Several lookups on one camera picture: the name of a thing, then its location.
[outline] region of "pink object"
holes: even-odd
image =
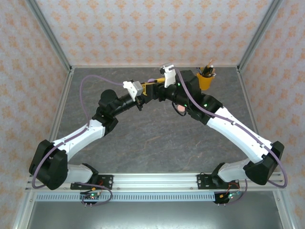
[[[178,105],[178,106],[177,106],[177,110],[178,110],[179,112],[184,112],[184,111],[185,111],[185,107],[184,107],[184,106],[181,106],[181,105]]]

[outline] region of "patterned wallpaper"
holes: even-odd
[[[2,1],[0,15],[0,228],[11,229],[66,72],[25,0]]]
[[[38,0],[72,65],[237,65],[271,0]]]
[[[282,161],[305,225],[305,4],[284,0],[243,72],[260,134],[285,145]]]

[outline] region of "orange pencil cup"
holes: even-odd
[[[214,76],[210,77],[210,78],[206,78],[203,77],[202,75],[200,75],[199,73],[197,73],[197,78],[199,80],[199,87],[201,90],[208,90],[210,88],[210,84],[212,82],[212,79],[214,79]]]

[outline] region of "mounting plate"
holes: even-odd
[[[113,185],[113,175],[98,175],[98,179],[97,179],[97,183],[94,185],[102,185],[105,186],[109,189],[112,189],[112,185]],[[80,185],[80,184],[75,184],[72,183],[70,186],[71,190],[88,190],[90,189],[89,186],[85,186],[85,185]]]
[[[235,185],[234,183],[239,185],[239,181],[232,180],[231,182],[225,183],[223,182],[220,186],[216,186],[216,184],[213,183],[212,181],[212,176],[210,174],[198,174],[197,175],[197,186],[198,189],[228,189],[229,188],[229,183],[231,187],[230,189],[238,189],[238,186]]]

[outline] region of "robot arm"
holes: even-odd
[[[58,147],[42,164],[37,178],[52,190],[58,188],[64,182],[95,184],[94,175],[97,173],[95,169],[86,164],[79,166],[68,165],[68,161],[89,143],[106,136],[112,131],[118,123],[116,119],[118,114],[134,106],[141,110],[142,106],[151,100],[158,99],[161,102],[167,99],[174,104],[184,106],[185,111],[192,118],[220,132],[247,155],[248,159],[241,162],[219,164],[211,174],[210,182],[213,182],[217,188],[220,188],[223,183],[227,184],[231,180],[249,178],[257,184],[264,185],[277,166],[277,162],[264,146],[272,150],[279,159],[283,153],[284,146],[280,142],[272,144],[270,141],[252,132],[234,118],[222,103],[214,97],[201,92],[198,78],[194,76],[192,71],[181,71],[183,82],[194,100],[210,113],[227,117],[233,120],[233,123],[214,118],[200,111],[186,95],[181,87],[181,81],[172,67],[173,65],[164,65],[160,70],[164,78],[152,83],[124,82],[123,86],[128,90],[128,94],[121,98],[117,97],[115,91],[105,90],[101,94],[99,107],[96,114],[92,117],[89,126],[84,126],[53,143],[44,140],[38,145],[29,169],[30,173],[34,174],[37,165],[54,145],[56,146],[64,142],[65,144]],[[251,134],[259,138],[263,145],[258,144],[253,138],[235,126],[234,124],[236,123],[242,125]],[[71,141],[67,141],[67,139],[83,131],[84,128],[87,128],[85,132]]]

